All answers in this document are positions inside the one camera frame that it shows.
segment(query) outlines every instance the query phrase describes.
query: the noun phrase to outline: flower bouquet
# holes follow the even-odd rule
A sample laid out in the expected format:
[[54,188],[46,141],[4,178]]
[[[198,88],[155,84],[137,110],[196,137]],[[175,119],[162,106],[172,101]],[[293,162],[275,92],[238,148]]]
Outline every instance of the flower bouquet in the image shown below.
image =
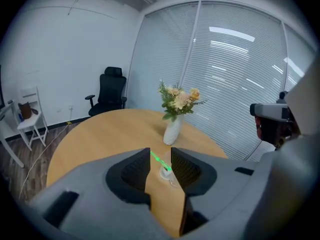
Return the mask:
[[207,100],[199,101],[200,92],[197,88],[192,88],[190,93],[186,93],[182,87],[178,84],[173,87],[167,87],[163,81],[161,81],[158,89],[161,93],[163,101],[162,107],[166,108],[163,120],[171,119],[171,122],[167,125],[163,136],[163,142],[167,145],[171,145],[177,139],[183,120],[184,114],[193,114],[192,108],[196,105],[202,105]]

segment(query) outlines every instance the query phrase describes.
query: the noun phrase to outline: white vase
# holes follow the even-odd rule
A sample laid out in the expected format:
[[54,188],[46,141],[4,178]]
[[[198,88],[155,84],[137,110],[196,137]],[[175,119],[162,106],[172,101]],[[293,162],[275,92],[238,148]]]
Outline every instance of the white vase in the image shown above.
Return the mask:
[[175,142],[180,133],[183,122],[184,114],[177,115],[174,122],[172,122],[170,119],[170,122],[168,123],[163,135],[164,144],[172,145]]

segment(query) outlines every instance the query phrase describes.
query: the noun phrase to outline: window blinds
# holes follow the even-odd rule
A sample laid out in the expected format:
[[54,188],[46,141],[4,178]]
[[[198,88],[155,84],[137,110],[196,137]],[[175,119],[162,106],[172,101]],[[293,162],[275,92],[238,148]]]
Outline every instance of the window blinds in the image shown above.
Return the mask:
[[284,25],[288,56],[284,58],[287,63],[285,91],[290,91],[304,76],[310,64],[316,57],[315,51],[292,28]]
[[146,15],[134,48],[128,108],[162,111],[160,80],[179,82],[194,28],[198,3],[165,8]]
[[274,103],[286,76],[281,22],[237,5],[203,2],[182,86],[199,88],[205,105],[186,121],[219,144],[229,158],[257,147],[252,103]]

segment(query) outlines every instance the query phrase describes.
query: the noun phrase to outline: white wall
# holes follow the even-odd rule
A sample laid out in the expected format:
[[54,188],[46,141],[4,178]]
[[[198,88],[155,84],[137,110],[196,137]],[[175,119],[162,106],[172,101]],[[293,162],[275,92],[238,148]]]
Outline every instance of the white wall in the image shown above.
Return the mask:
[[[187,3],[196,0],[159,0],[148,6],[141,12],[140,21],[145,14],[149,14],[164,7],[172,6],[180,3]],[[282,20],[288,26],[292,27],[299,33],[313,49],[318,49],[318,40],[311,30],[309,23],[306,21],[300,9],[293,0],[214,0],[224,2],[234,2],[256,8],[260,11],[273,15]]]
[[[107,66],[128,77],[138,10],[117,0],[29,0],[0,46],[4,101],[38,86],[48,125],[89,116],[87,95],[99,95]],[[1,122],[5,137],[17,134],[10,113]]]

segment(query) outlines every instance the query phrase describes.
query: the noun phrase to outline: wooden table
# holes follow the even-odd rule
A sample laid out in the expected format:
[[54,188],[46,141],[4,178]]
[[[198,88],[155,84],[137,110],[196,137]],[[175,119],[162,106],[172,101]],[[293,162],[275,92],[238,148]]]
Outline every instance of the wooden table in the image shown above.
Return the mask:
[[[224,151],[207,135],[184,122],[172,146],[163,143],[167,121],[164,114],[145,109],[121,109],[87,119],[63,138],[51,159],[46,185],[50,186],[75,167],[119,153],[150,148],[163,158],[171,147],[185,148],[226,158]],[[150,158],[145,192],[151,196],[151,212],[173,237],[179,237],[185,193],[159,175],[161,164]]]

